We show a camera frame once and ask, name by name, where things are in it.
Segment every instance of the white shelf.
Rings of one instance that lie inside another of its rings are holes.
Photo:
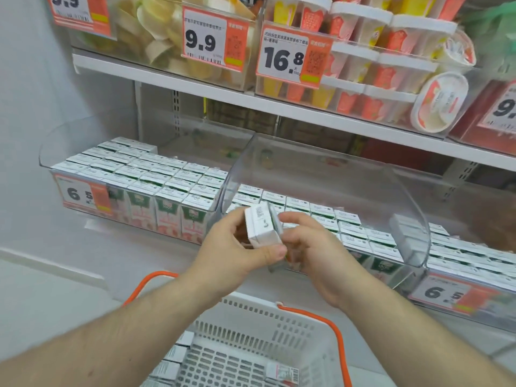
[[[158,87],[179,92],[204,96],[209,99],[215,99],[254,110],[266,111],[278,116],[310,122],[361,136],[411,146],[413,148],[469,160],[471,162],[487,164],[488,166],[503,168],[509,171],[516,171],[516,157],[503,155],[490,150],[459,144],[451,140],[443,141],[410,131],[275,101],[257,96],[254,92],[238,92],[157,71],[149,67],[98,55],[90,51],[74,49],[72,56],[75,70],[78,73],[81,72],[81,69],[107,73],[113,76],[140,81],[145,84],[157,85]]]

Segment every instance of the price tag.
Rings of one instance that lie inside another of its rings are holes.
[[[430,273],[409,299],[471,315],[500,292],[489,287]]]
[[[505,93],[478,125],[504,133],[516,134],[516,81],[509,84]]]
[[[111,203],[105,185],[87,182],[65,175],[54,174],[63,197],[63,205],[68,208],[86,208],[111,214]]]
[[[264,24],[256,74],[318,88],[332,38]]]
[[[48,2],[57,25],[112,38],[106,0],[48,0]]]
[[[183,56],[243,71],[249,23],[183,6]]]

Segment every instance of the white plastic basket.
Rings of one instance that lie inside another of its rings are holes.
[[[176,387],[268,387],[277,361],[300,371],[299,387],[351,387],[342,335],[330,321],[233,292],[188,328],[196,333]]]

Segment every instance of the qr code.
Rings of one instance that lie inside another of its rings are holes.
[[[325,52],[310,50],[306,61],[306,73],[309,75],[317,75],[324,70],[326,66],[326,56],[327,54]]]
[[[242,51],[243,51],[242,40],[236,35],[229,36],[228,42],[226,44],[227,57],[233,58],[236,60],[241,60],[241,59],[243,59]]]

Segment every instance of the forearm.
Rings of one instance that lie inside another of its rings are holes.
[[[0,364],[0,380],[12,387],[139,386],[209,302],[180,277]]]
[[[368,273],[347,285],[341,308],[398,387],[516,384],[513,374]]]

